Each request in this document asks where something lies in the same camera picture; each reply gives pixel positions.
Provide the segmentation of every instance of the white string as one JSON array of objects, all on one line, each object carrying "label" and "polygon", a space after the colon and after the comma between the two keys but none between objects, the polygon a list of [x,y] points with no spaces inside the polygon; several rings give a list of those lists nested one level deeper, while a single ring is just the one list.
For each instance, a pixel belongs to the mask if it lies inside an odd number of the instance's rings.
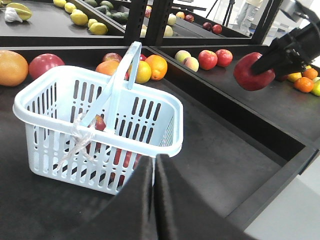
[{"label": "white string", "polygon": [[92,138],[95,136],[94,132],[92,129],[95,129],[95,124],[96,124],[96,118],[91,122],[90,124],[90,129],[91,131],[84,136],[80,133],[78,126],[80,124],[80,121],[82,118],[85,117],[85,113],[79,114],[79,116],[74,120],[73,122],[73,127],[71,130],[71,137],[74,140],[74,147],[69,150],[69,152],[58,162],[57,164],[57,171],[62,167],[63,163],[71,158],[74,154],[81,152],[85,158],[87,158],[89,161],[94,162],[94,158],[90,156],[87,153],[86,146],[92,141]]}]

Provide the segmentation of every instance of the basket handle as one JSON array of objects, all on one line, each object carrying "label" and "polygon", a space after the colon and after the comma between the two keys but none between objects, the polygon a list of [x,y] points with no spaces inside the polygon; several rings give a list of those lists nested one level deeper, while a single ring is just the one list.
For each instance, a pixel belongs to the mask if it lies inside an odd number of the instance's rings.
[{"label": "basket handle", "polygon": [[131,90],[136,80],[136,75],[140,61],[141,48],[141,42],[134,41],[131,44],[131,46],[123,56],[115,73],[112,75],[109,83],[105,86],[100,96],[92,104],[90,110],[85,114],[84,118],[80,122],[80,125],[87,127],[94,119],[96,114],[101,112],[103,105],[110,98],[108,117],[106,121],[106,131],[111,131],[114,133],[114,126],[116,124],[116,116],[121,96],[121,88],[123,83],[125,82],[124,79],[126,76],[126,72],[129,69],[130,64],[132,62],[131,73],[127,85],[127,88]]}]

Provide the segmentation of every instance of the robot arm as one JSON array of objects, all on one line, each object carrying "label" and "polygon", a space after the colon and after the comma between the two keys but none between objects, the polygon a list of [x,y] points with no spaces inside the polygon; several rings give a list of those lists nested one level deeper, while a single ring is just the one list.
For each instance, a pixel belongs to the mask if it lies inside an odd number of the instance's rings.
[{"label": "robot arm", "polygon": [[281,38],[275,38],[262,57],[252,65],[251,70],[255,74],[269,69],[273,69],[279,77],[301,72],[320,55],[318,16],[295,0],[284,1],[280,10],[295,22],[304,18],[310,24],[302,29],[295,28]]}]

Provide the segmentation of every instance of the yellow lemon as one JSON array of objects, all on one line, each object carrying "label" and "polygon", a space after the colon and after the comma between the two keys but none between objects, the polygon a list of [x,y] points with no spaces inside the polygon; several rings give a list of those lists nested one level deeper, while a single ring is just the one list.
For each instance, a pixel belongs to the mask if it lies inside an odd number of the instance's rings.
[{"label": "yellow lemon", "polygon": [[298,79],[302,78],[302,74],[301,72],[294,72],[294,73],[291,73],[288,75],[287,79],[290,81],[290,82],[295,82],[297,81]]},{"label": "yellow lemon", "polygon": [[[132,66],[129,67],[128,73],[130,76]],[[139,61],[138,69],[136,71],[135,82],[138,84],[144,84],[151,78],[151,67],[145,61]]]},{"label": "yellow lemon", "polygon": [[88,21],[88,28],[90,28],[92,24],[97,23],[97,22],[98,21],[96,19],[90,18],[89,21]]},{"label": "yellow lemon", "polygon": [[72,22],[79,26],[85,26],[89,22],[88,16],[83,12],[71,13],[70,17]]},{"label": "yellow lemon", "polygon": [[68,13],[68,14],[71,14],[73,12],[73,10],[77,9],[76,5],[74,5],[73,3],[71,2],[67,2],[65,5],[64,5],[64,10]]},{"label": "yellow lemon", "polygon": [[59,8],[64,8],[66,3],[67,3],[66,0],[53,0],[53,4]]},{"label": "yellow lemon", "polygon": [[94,35],[105,35],[108,32],[107,26],[102,22],[94,22],[89,28]]}]

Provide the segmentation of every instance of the shopping basket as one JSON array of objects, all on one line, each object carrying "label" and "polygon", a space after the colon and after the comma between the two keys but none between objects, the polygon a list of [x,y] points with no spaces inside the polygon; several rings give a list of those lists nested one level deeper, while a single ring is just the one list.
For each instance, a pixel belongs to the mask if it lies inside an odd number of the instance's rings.
[{"label": "shopping basket", "polygon": [[[140,53],[141,43],[132,43],[113,76],[54,67],[16,95],[13,112],[25,122],[32,172],[115,195],[139,156],[178,154],[183,106],[165,91],[134,83]],[[94,128],[96,115],[106,123],[103,131]]]}]

